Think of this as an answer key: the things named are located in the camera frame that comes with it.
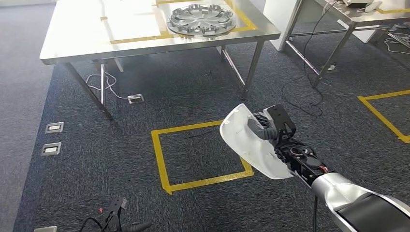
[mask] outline table top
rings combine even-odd
[[[186,36],[167,28],[172,10],[217,4],[236,28],[219,36]],[[249,0],[59,0],[40,53],[44,64],[117,58],[279,38]]]
[[[324,6],[333,0],[315,0]],[[410,22],[410,0],[377,0],[382,1],[380,8],[369,13],[359,13],[356,8],[349,8],[346,4],[338,2],[331,12],[348,25],[357,27],[373,25],[390,25],[392,23]]]

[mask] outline gray floor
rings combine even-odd
[[[13,229],[53,70],[38,59],[53,8],[0,8],[0,232]]]
[[[338,36],[317,36],[307,49],[315,64],[323,63]],[[294,40],[300,47],[303,40]],[[246,73],[255,44],[229,45],[239,71]],[[82,76],[95,73],[87,62],[75,64]],[[313,146],[329,166],[364,187],[391,194],[410,203],[409,144],[380,122],[358,99],[406,89],[408,69],[382,51],[352,37],[338,57],[339,72],[321,84],[322,117],[312,117],[284,103],[281,87],[303,75],[301,60],[289,49],[277,52],[266,42],[247,101],[256,112],[284,104],[298,127],[297,138]],[[39,131],[29,175],[15,223],[15,231],[57,225],[59,232],[78,230],[86,217],[102,219],[99,207],[125,196],[129,207],[123,223],[154,222],[147,232],[284,232],[311,231],[313,197],[298,179],[272,181],[259,172],[220,184],[167,194],[161,187],[150,132],[220,120],[239,101],[234,74],[214,48],[124,59],[124,73],[114,89],[120,96],[142,93],[146,101],[129,105],[107,94],[115,123],[99,112],[67,71],[53,71],[41,128],[64,121],[61,134]],[[211,75],[204,76],[209,70]],[[319,96],[306,78],[284,89],[294,103],[317,113],[309,103]],[[375,101],[381,112],[404,115],[406,99]],[[400,130],[410,118],[386,114]],[[224,144],[216,128],[160,136],[171,184],[234,173],[238,157]],[[41,157],[42,144],[62,142],[61,154]],[[339,231],[324,205],[319,230]],[[90,224],[88,231],[93,231]]]

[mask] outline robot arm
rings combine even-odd
[[[342,231],[410,231],[410,207],[395,198],[354,184],[322,162],[311,147],[293,138],[296,127],[281,105],[271,106],[264,109],[263,113],[251,116],[244,107],[242,104],[235,108],[222,123],[220,131],[225,142],[253,167],[271,178],[280,176],[275,173],[278,171],[267,170],[256,161],[258,156],[266,157],[263,154],[265,151],[254,152],[251,157],[249,152],[242,152],[245,147],[239,147],[240,142],[226,139],[229,134],[240,135],[242,132],[242,136],[248,136],[244,141],[270,143],[274,155],[270,161],[264,162],[279,165],[280,160],[286,165],[292,175],[299,177],[326,204],[334,222]],[[227,127],[227,122],[237,123],[236,127]]]

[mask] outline yellow tape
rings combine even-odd
[[[214,121],[214,122],[205,122],[205,123],[198,123],[198,124],[193,124],[193,125],[151,131],[152,142],[154,144],[155,157],[157,159],[158,171],[160,173],[161,185],[162,185],[162,188],[168,194],[172,195],[172,192],[177,191],[177,190],[190,189],[190,188],[195,188],[195,187],[204,186],[204,185],[211,185],[211,184],[216,184],[216,183],[230,181],[230,180],[236,180],[236,179],[254,175],[251,165],[247,163],[245,160],[243,160],[242,158],[240,158],[241,163],[245,169],[245,171],[243,172],[208,178],[204,180],[191,181],[191,182],[181,183],[177,185],[170,185],[168,174],[167,174],[166,167],[165,167],[164,156],[162,154],[162,148],[161,148],[159,135],[165,134],[165,133],[187,131],[187,130],[192,130],[192,129],[217,126],[217,125],[220,125],[221,123],[222,123],[222,120],[219,120],[219,121]]]
[[[244,178],[248,176],[253,176],[253,174],[254,174],[253,172],[240,172],[240,173],[234,173],[234,174],[229,174],[229,175],[208,178],[205,180],[197,180],[197,181],[192,181],[192,182],[187,182],[187,183],[182,183],[182,184],[177,184],[177,185],[171,185],[171,191],[191,189],[191,188],[205,186],[205,185],[212,185],[212,184],[221,183],[225,181],[236,180],[236,179],[240,179],[240,178]]]
[[[405,95],[405,94],[410,94],[410,90],[404,90],[404,91],[393,92],[393,93],[384,93],[384,94],[379,94],[379,95],[373,95],[373,96],[365,97],[364,99],[366,99],[366,100],[375,100],[375,99],[380,99],[380,98],[396,97],[396,96]]]
[[[132,38],[132,39],[123,39],[123,40],[111,40],[111,44],[121,44],[121,43],[131,43],[131,42],[139,42],[139,41],[146,41],[146,40],[160,40],[160,39],[169,39],[178,37],[177,35],[157,35],[157,36],[148,36],[148,37],[141,37],[141,38]]]
[[[402,132],[400,132],[389,120],[387,120],[376,108],[374,108],[363,96],[358,96],[357,97],[367,108],[374,113],[376,117],[380,119],[388,128],[390,128],[400,140],[403,142],[406,142],[409,140],[409,136],[403,135]]]
[[[173,128],[157,130],[157,132],[158,134],[165,134],[165,133],[172,133],[172,132],[178,132],[178,131],[187,131],[187,130],[192,130],[192,129],[217,126],[217,125],[220,125],[221,123],[222,123],[222,120],[214,121],[214,122],[205,122],[205,123],[192,124],[192,125],[187,125],[187,126],[182,126],[182,127],[173,127]]]
[[[410,12],[410,8],[405,8],[405,9],[396,9],[396,10],[382,10],[382,9],[376,9],[377,12],[380,14],[391,14],[391,13],[406,13]]]
[[[158,172],[160,173],[160,179],[162,188],[170,195],[172,191],[169,185],[168,174],[165,167],[164,156],[162,155],[160,137],[156,130],[151,131],[152,143],[154,145],[155,157],[157,158]]]
[[[242,158],[241,158],[241,163],[245,168],[245,172],[252,173],[252,175],[253,175],[252,166]]]
[[[157,0],[157,5],[164,4],[164,3],[175,3],[175,2],[185,2],[185,1],[203,1],[203,0],[163,0],[163,1]]]

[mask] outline carpet floor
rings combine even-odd
[[[331,52],[332,36],[315,37],[307,56],[321,63]],[[303,40],[296,40],[301,47]],[[245,75],[255,44],[228,46]],[[129,207],[122,222],[152,221],[146,230],[161,232],[300,232],[311,231],[313,196],[296,178],[273,181],[255,175],[223,183],[166,193],[161,187],[151,131],[223,119],[240,96],[229,64],[215,48],[124,59],[124,73],[115,91],[120,96],[142,93],[145,102],[107,93],[106,120],[79,85],[60,65],[54,68],[15,231],[53,226],[59,232],[80,228],[87,217],[99,220],[99,208],[124,196]],[[86,77],[96,71],[76,63]],[[296,137],[340,173],[374,191],[410,203],[410,145],[399,140],[358,99],[408,89],[409,71],[382,51],[351,38],[338,56],[339,72],[320,84],[321,117],[284,103],[281,87],[304,75],[299,58],[286,49],[277,52],[265,43],[246,104],[258,112],[282,103],[297,125]],[[284,88],[292,102],[317,114],[310,103],[319,95],[306,78]],[[408,100],[394,97],[374,102],[403,132],[410,132]],[[64,121],[61,134],[44,134],[47,123]],[[243,170],[240,160],[220,138],[217,127],[162,134],[164,160],[171,184]],[[57,156],[41,157],[43,144],[62,142]],[[339,231],[319,207],[318,231]],[[98,231],[89,224],[85,231]]]

